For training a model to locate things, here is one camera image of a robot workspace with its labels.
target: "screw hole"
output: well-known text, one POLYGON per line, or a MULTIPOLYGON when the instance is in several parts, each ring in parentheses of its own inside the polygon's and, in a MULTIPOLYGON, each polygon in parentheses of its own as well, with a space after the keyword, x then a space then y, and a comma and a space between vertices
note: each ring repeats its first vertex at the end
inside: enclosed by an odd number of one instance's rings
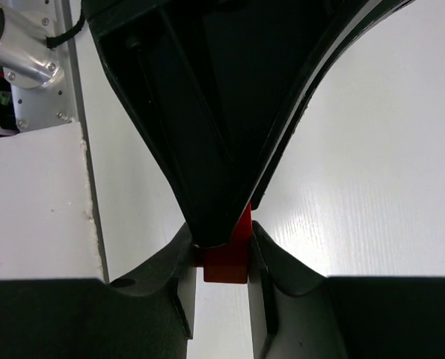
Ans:
POLYGON ((111 283, 113 288, 126 288, 135 284, 135 280, 131 278, 119 278, 111 283))

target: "white surface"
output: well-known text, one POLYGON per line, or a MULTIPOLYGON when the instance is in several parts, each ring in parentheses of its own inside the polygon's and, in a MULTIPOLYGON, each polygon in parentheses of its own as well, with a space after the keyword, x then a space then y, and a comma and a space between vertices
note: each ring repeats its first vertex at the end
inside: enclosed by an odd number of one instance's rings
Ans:
MULTIPOLYGON (((183 219, 87 29, 77 45, 114 279, 162 248, 183 219)), ((445 0, 416 1, 342 56, 255 218, 323 274, 445 275, 445 0)), ((198 284, 188 358, 251 358, 243 298, 243 286, 198 284)))
POLYGON ((0 279, 102 277, 79 123, 0 138, 0 279))

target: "black cable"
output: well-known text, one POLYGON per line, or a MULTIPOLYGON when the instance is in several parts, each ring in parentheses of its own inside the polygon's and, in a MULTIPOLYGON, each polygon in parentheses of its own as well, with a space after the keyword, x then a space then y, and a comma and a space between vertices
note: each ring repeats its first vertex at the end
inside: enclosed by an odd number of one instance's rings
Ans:
POLYGON ((81 7, 81 15, 79 16, 78 22, 70 28, 65 33, 55 36, 55 37, 47 37, 46 38, 46 46, 49 49, 55 49, 56 47, 60 46, 61 44, 65 43, 68 40, 71 40, 73 37, 75 37, 84 27, 86 22, 85 15, 82 12, 81 7))

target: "metal cylinder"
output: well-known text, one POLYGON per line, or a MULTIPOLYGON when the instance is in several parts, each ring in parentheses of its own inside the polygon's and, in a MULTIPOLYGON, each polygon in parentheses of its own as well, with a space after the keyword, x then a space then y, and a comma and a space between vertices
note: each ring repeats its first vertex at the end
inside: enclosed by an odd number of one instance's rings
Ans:
POLYGON ((48 82, 58 67, 54 53, 46 47, 44 30, 9 7, 3 11, 0 65, 39 84, 48 82))

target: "red object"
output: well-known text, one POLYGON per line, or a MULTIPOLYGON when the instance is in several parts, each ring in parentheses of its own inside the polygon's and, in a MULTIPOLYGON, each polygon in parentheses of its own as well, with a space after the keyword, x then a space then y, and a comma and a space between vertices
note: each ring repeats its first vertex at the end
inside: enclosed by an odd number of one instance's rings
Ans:
POLYGON ((252 215, 249 204, 239 219, 230 243, 203 252, 204 281, 247 283, 251 237, 252 215))

